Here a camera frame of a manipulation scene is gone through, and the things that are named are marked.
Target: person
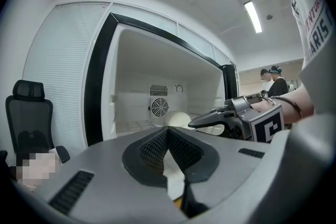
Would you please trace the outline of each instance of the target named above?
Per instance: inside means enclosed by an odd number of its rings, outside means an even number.
[[[328,98],[328,96],[333,96],[335,88],[335,84],[330,83],[333,80],[332,76],[328,74],[318,77],[316,75],[313,80],[311,79],[312,72],[316,72],[322,65],[330,70],[336,67],[335,60],[330,57],[336,51],[335,23],[330,9],[325,0],[291,0],[291,7],[303,45],[304,64],[300,75],[303,85],[296,91],[282,95],[287,101],[274,100],[274,103],[280,103],[282,106],[285,123],[295,123],[302,116],[314,114],[310,95],[314,98],[318,111],[334,112],[336,110],[334,102]],[[328,86],[324,87],[323,94],[320,88],[316,87],[317,83]],[[298,113],[296,106],[299,107],[301,113]],[[253,104],[252,107],[262,112],[271,109],[272,103],[264,100]]]
[[[264,81],[262,85],[262,88],[263,88],[262,90],[264,93],[267,94],[269,89],[272,87],[274,81],[270,73],[268,72],[268,70],[265,68],[261,70],[260,77],[261,77],[261,80]]]
[[[272,66],[269,73],[274,83],[268,91],[268,97],[279,96],[288,93],[288,85],[286,80],[281,76],[282,69],[278,66]]]

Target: white t-shirt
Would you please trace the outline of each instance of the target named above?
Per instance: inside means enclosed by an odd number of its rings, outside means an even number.
[[[274,83],[273,80],[271,80],[271,81],[265,81],[265,82],[263,83],[263,85],[262,85],[262,88],[263,88],[262,90],[268,92],[269,89],[272,87],[273,83]]]
[[[336,113],[336,31],[326,0],[292,0],[304,54],[300,79],[317,112]]]

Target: person wearing cap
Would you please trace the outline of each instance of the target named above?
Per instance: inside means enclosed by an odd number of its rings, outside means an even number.
[[[268,91],[268,97],[280,96],[288,93],[288,85],[286,80],[281,76],[281,72],[282,69],[278,66],[272,66],[271,70],[269,71],[274,83]]]
[[[261,81],[263,81],[262,90],[264,93],[267,93],[269,89],[272,87],[274,81],[270,73],[268,72],[268,70],[265,68],[261,70],[260,77],[261,77]]]

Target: ceiling light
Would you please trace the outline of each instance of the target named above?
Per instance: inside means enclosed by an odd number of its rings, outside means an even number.
[[[248,15],[250,16],[253,26],[256,30],[256,33],[261,33],[262,32],[262,28],[261,28],[261,24],[260,24],[260,20],[256,11],[256,8],[254,7],[252,1],[246,2],[244,4]]]

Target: fan grille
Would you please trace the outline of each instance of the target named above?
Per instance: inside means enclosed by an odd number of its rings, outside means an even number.
[[[165,116],[168,111],[168,103],[162,98],[156,99],[152,104],[152,112],[155,116]]]

